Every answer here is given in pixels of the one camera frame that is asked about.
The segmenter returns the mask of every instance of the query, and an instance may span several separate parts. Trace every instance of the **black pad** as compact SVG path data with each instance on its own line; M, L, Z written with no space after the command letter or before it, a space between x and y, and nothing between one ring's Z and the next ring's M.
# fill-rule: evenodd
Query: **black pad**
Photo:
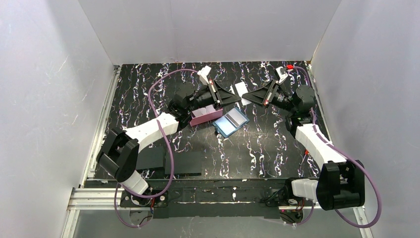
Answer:
M175 174L201 175L201 152L173 152ZM170 174L170 157L166 154L165 174Z
M137 157L136 170L163 168L166 150L162 147L144 148Z

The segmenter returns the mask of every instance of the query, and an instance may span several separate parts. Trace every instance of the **white object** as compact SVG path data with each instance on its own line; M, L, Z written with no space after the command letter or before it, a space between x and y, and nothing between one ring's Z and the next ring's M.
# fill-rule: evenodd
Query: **white object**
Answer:
M298 140L307 149L318 167L322 168L322 165L328 163L328 161L336 163L346 162L346 159L343 156L327 146L327 144L331 144L331 141L328 141L323 134L319 133L319 135L327 141L327 144L325 144L317 136L313 126L313 124L298 126L296 129L296 140ZM316 130L319 131L319 127L317 125L315 126Z
M247 85L245 84L245 82L237 83L237 84L235 84L235 87L236 87L236 91L238 91L239 97L241 97L241 98L242 98L243 94L248 93ZM245 106L245 105L247 105L251 102L243 98L241 100L241 103L242 103L243 106Z
M207 75L210 73L211 67L209 66L205 66L204 68L202 68L200 71L198 71L198 76L200 76L200 81L204 84L204 85L208 85L209 84L209 80L207 80Z
M126 135L139 141L139 152L146 146L162 138L162 133L159 130L157 120L159 120L165 135L171 135L178 129L178 122L175 117L171 114L162 113L155 119L125 130Z
M122 182L122 184L138 194L143 194L149 187L147 182L137 171L134 171L134 173L126 181Z
M280 71L281 68L283 68L283 67L276 68L277 74L280 76L280 79L277 82L277 84L279 84L279 85L282 84L288 76L287 73L281 74L281 71Z
M297 197L305 197L313 202L318 202L316 198L316 186L318 185L317 180L311 180L307 178L297 179L292 181L293 195Z

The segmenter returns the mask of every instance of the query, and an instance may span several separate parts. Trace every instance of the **gray wall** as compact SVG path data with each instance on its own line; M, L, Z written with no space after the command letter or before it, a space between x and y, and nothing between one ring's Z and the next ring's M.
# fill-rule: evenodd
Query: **gray wall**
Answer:
M310 60L340 1L79 0L114 64Z
M313 59L334 144L364 163L382 194L375 237L420 233L419 16L415 0L342 1ZM371 189L366 208L372 219Z
M0 237L59 237L113 66L77 0L0 1Z

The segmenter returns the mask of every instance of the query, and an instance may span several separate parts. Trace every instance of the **blue and white object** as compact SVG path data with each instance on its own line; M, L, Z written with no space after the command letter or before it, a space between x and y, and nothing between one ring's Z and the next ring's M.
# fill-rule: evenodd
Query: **blue and white object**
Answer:
M233 108L227 114L213 122L216 131L228 138L235 131L243 127L249 119L238 109Z

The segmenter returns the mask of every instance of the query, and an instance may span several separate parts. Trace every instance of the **floor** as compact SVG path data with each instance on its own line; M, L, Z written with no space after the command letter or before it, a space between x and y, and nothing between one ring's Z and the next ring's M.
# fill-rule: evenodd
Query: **floor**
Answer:
M130 128L154 118L147 102L149 87L168 72L190 68L200 70L205 65L212 67L210 78L224 88L244 81L249 91L260 88L275 78L276 67L294 64L306 68L303 61L263 61L263 62L211 62L211 63L165 63L165 64L125 64L115 90L107 129L113 127ZM289 73L286 88L293 92L299 85L309 85L309 79L296 70ZM192 82L200 87L194 73L182 72L166 79L156 87L153 94L155 106L163 111L174 95L177 85ZM228 112L234 105L224 108ZM176 153L201 152L201 176L177 176L189 179L250 179L317 177L319 168L312 158L305 155L305 149L286 130L286 111L274 106L267 109L255 104L239 105L250 122L225 139L215 135L211 123L187 126L171 135L172 150ZM323 119L316 108L318 125L326 134ZM163 140L152 146L163 146ZM167 178L160 170L142 171L150 179ZM95 179L112 179L102 168L96 167Z

